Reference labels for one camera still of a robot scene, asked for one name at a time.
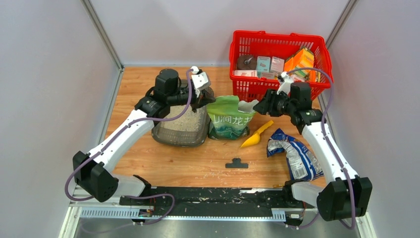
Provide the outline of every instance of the small box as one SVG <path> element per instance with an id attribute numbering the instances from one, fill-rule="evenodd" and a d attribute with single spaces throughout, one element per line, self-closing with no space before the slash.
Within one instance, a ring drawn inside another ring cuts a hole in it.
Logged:
<path id="1" fill-rule="evenodd" d="M 257 73 L 258 77 L 260 77 L 260 74 L 262 72 L 269 72 L 270 71 L 270 57 L 265 56 L 258 56 L 257 57 Z"/>
<path id="2" fill-rule="evenodd" d="M 233 75 L 244 76 L 244 77 L 256 77 L 257 71 L 256 70 L 235 70 L 233 71 Z"/>
<path id="3" fill-rule="evenodd" d="M 284 59 L 272 57 L 270 72 L 281 74 L 284 69 Z"/>
<path id="4" fill-rule="evenodd" d="M 305 82 L 306 80 L 304 78 L 301 78 L 295 74 L 291 74 L 290 77 L 293 79 L 294 82 Z"/>
<path id="5" fill-rule="evenodd" d="M 317 82 L 321 81 L 321 73 L 315 70 L 311 70 L 309 72 L 309 82 Z"/>
<path id="6" fill-rule="evenodd" d="M 266 78 L 266 79 L 278 79 L 278 73 L 274 72 L 261 72 L 260 78 Z"/>
<path id="7" fill-rule="evenodd" d="M 284 71 L 291 71 L 304 67 L 314 66 L 314 54 L 306 47 L 301 48 L 296 54 L 291 56 L 284 64 Z M 294 72 L 301 78 L 306 77 L 310 70 L 299 70 Z"/>

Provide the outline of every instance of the cable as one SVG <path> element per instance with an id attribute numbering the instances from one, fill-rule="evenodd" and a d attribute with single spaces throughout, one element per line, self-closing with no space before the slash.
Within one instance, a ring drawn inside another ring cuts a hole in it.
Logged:
<path id="1" fill-rule="evenodd" d="M 137 222 L 135 224 L 137 224 L 137 225 L 151 225 L 151 224 L 154 224 L 154 223 L 157 223 L 157 222 L 161 221 L 163 218 L 165 218 L 172 211 L 173 207 L 175 206 L 175 197 L 172 194 L 169 194 L 169 193 L 156 194 L 156 195 L 147 196 L 147 197 L 126 196 L 126 197 L 128 197 L 130 199 L 152 199 L 152 198 L 164 197 L 164 196 L 169 196 L 169 197 L 172 198 L 171 207 L 167 210 L 167 212 L 165 212 L 165 214 L 163 214 L 161 217 L 159 217 L 159 218 L 157 218 L 157 219 L 155 219 L 155 220 L 153 220 L 151 222 L 147 222 L 147 223 L 146 222 L 143 222 L 143 223 L 138 223 Z M 101 231 L 101 232 L 88 231 L 88 230 L 86 230 L 83 227 L 83 225 L 80 226 L 80 229 L 83 232 L 86 232 L 88 234 L 103 234 L 103 233 L 113 232 L 115 230 L 118 230 L 118 229 L 121 229 L 121 228 L 125 228 L 125 227 L 129 227 L 129 226 L 132 226 L 132 225 L 134 225 L 134 224 L 131 222 L 131 223 L 124 224 L 124 225 L 121 225 L 119 227 L 116 227 L 116 228 L 113 228 L 113 229 L 110 229 L 110 230 L 106 230 L 106 231 Z"/>
<path id="2" fill-rule="evenodd" d="M 182 112 L 173 117 L 173 118 L 139 118 L 139 119 L 135 119 L 132 120 L 130 123 L 128 123 L 126 126 L 124 126 L 119 132 L 117 132 L 114 137 L 112 137 L 108 143 L 101 149 L 101 151 L 98 151 L 95 155 L 89 157 L 87 160 L 85 160 L 85 162 L 83 162 L 81 165 L 79 165 L 68 177 L 65 185 L 64 185 L 64 193 L 66 194 L 66 196 L 73 201 L 86 201 L 89 199 L 92 199 L 93 196 L 89 196 L 89 197 L 84 197 L 84 198 L 76 198 L 73 197 L 69 192 L 68 192 L 68 186 L 70 185 L 70 182 L 72 180 L 72 178 L 75 176 L 75 174 L 77 172 L 79 172 L 85 165 L 87 165 L 89 162 L 91 162 L 92 160 L 94 160 L 96 157 L 98 157 L 99 155 L 101 155 L 117 138 L 119 135 L 121 135 L 127 128 L 130 128 L 131 125 L 138 123 L 140 121 L 144 121 L 144 120 L 154 120 L 154 121 L 171 121 L 171 120 L 176 120 L 178 118 L 180 118 L 182 115 L 184 115 L 184 113 L 188 110 L 190 104 L 191 104 L 191 99 L 192 99 L 192 91 L 193 91 L 193 86 L 191 84 L 191 80 L 189 80 L 189 72 L 193 71 L 192 69 L 187 70 L 187 82 L 188 82 L 188 100 L 187 100 L 187 104 L 185 105 L 184 110 L 182 110 Z"/>
<path id="3" fill-rule="evenodd" d="M 306 203 L 305 203 L 305 202 L 303 202 L 302 218 L 303 218 L 303 216 L 305 215 L 305 212 L 306 212 Z"/>
<path id="4" fill-rule="evenodd" d="M 328 109 L 329 109 L 329 107 L 331 106 L 331 103 L 332 103 L 332 96 L 334 94 L 334 90 L 333 90 L 334 83 L 332 82 L 331 77 L 327 73 L 325 73 L 323 70 L 321 70 L 319 68 L 303 67 L 303 68 L 298 68 L 298 69 L 291 70 L 291 71 L 289 71 L 287 73 L 290 74 L 290 73 L 293 73 L 295 71 L 300 71 L 300 70 L 315 70 L 315 71 L 318 71 L 318 72 L 322 73 L 328 79 L 328 81 L 329 81 L 329 83 L 331 85 L 331 89 L 330 89 L 330 92 L 331 93 L 330 93 L 329 98 L 328 98 L 328 103 L 327 103 L 327 106 L 325 106 L 324 112 L 322 113 L 322 119 L 321 119 L 321 121 L 325 121 L 325 117 L 327 115 Z M 350 230 L 353 230 L 356 227 L 356 207 L 355 207 L 355 201 L 354 201 L 353 184 L 352 184 L 352 181 L 350 179 L 349 172 L 344 167 L 343 161 L 340 159 L 340 156 L 338 155 L 337 151 L 335 150 L 334 146 L 332 145 L 331 140 L 327 136 L 327 133 L 325 131 L 325 124 L 324 123 L 321 123 L 321 129 L 322 129 L 322 134 L 323 134 L 323 136 L 325 138 L 325 141 L 327 142 L 329 148 L 331 149 L 332 153 L 334 154 L 335 159 L 337 160 L 337 162 L 340 165 L 340 167 L 343 168 L 343 173 L 346 176 L 347 183 L 349 185 L 350 203 L 351 203 L 351 207 L 352 207 L 352 224 L 351 224 L 351 226 L 348 226 L 342 220 L 340 220 L 340 222 L 346 228 L 348 228 Z"/>
<path id="5" fill-rule="evenodd" d="M 84 224 L 82 224 L 82 225 L 80 226 L 80 229 L 81 229 L 83 232 L 85 232 L 85 233 L 88 233 L 88 234 L 103 234 L 103 233 L 113 232 L 113 231 L 115 231 L 115 230 L 118 230 L 118 229 L 121 229 L 121 228 L 124 228 L 124 227 L 129 227 L 129 226 L 132 226 L 132 225 L 134 225 L 134 224 L 131 222 L 131 223 L 124 224 L 124 225 L 121 225 L 121 226 L 119 226 L 119 227 L 112 228 L 112 229 L 109 229 L 109 230 L 106 230 L 106 231 L 102 231 L 102 232 L 92 232 L 92 231 L 88 231 L 87 229 L 85 229 L 85 228 L 83 227 L 83 225 L 84 225 Z"/>
<path id="6" fill-rule="evenodd" d="M 169 193 L 162 193 L 162 194 L 146 196 L 146 197 L 136 197 L 136 196 L 125 196 L 125 197 L 128 197 L 130 199 L 149 199 L 149 198 L 163 197 L 163 196 L 169 196 L 169 197 L 172 198 L 171 207 L 165 212 L 165 214 L 163 214 L 161 217 L 157 218 L 156 220 L 153 220 L 153 221 L 147 222 L 147 223 L 143 223 L 143 225 L 151 225 L 151 224 L 154 224 L 156 222 L 159 222 L 160 220 L 165 218 L 172 211 L 173 207 L 175 206 L 175 197 L 172 194 L 169 194 Z"/>

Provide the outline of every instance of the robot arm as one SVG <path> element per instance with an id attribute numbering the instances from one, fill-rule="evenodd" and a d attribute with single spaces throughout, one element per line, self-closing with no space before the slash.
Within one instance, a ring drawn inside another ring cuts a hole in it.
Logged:
<path id="1" fill-rule="evenodd" d="M 195 111 L 215 99 L 208 92 L 210 81 L 206 73 L 195 66 L 190 71 L 193 73 L 190 105 Z M 164 120 L 162 118 L 169 114 L 171 106 L 186 105 L 188 100 L 189 89 L 180 87 L 178 72 L 173 69 L 162 70 L 156 77 L 155 86 L 139 100 L 117 130 L 88 153 L 79 151 L 74 155 L 76 183 L 99 202 L 113 195 L 139 196 L 147 183 L 144 179 L 139 176 L 112 175 L 111 172 L 140 137 Z"/>
<path id="2" fill-rule="evenodd" d="M 326 135 L 330 135 L 330 131 L 328 125 L 322 121 L 322 112 L 312 109 L 309 84 L 293 82 L 286 73 L 281 76 L 280 88 L 268 89 L 264 98 L 254 106 L 254 110 L 272 117 L 290 116 L 291 123 L 312 147 L 327 182 L 327 186 L 323 188 L 302 180 L 288 181 L 283 187 L 287 199 L 303 201 L 317 207 L 326 221 L 350 218 L 352 206 L 349 185 L 343 172 L 346 168 L 354 189 L 356 216 L 363 216 L 372 191 L 369 178 L 358 176 L 331 137 L 328 138 L 331 145 L 327 143 L 321 124 L 324 124 Z M 334 153 L 341 159 L 343 167 L 337 162 Z"/>

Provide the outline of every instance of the wooden floor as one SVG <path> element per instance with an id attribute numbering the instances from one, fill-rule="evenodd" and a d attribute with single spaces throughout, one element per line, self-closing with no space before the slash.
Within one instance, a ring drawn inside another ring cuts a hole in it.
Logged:
<path id="1" fill-rule="evenodd" d="M 115 106 L 109 122 L 107 136 L 110 135 L 130 114 L 134 105 L 145 92 L 154 85 L 155 77 L 162 67 L 126 68 L 118 91 Z M 185 67 L 176 69 L 185 79 Z M 232 82 L 227 67 L 203 67 L 216 96 L 232 95 Z M 258 145 L 242 148 L 245 140 L 215 141 L 207 139 L 196 148 L 172 147 L 153 140 L 147 133 L 124 155 L 114 173 L 140 175 L 154 186 L 194 186 L 194 187 L 273 187 L 290 180 L 285 153 L 266 156 L 268 138 L 277 128 L 285 133 L 306 141 L 290 123 L 289 117 L 270 118 L 255 115 L 250 122 L 251 133 L 268 120 L 274 125 L 261 135 Z M 225 164 L 232 158 L 241 158 L 249 164 L 248 169 L 226 169 Z M 324 178 L 312 183 L 325 186 Z"/>

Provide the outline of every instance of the yellow scoop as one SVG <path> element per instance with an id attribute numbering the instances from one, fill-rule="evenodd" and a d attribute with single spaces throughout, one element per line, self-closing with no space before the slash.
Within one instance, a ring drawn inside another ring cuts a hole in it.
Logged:
<path id="1" fill-rule="evenodd" d="M 274 122 L 271 120 L 258 128 L 258 130 L 241 145 L 241 148 L 258 144 L 261 141 L 260 134 L 263 133 L 265 129 L 273 125 L 273 123 Z"/>

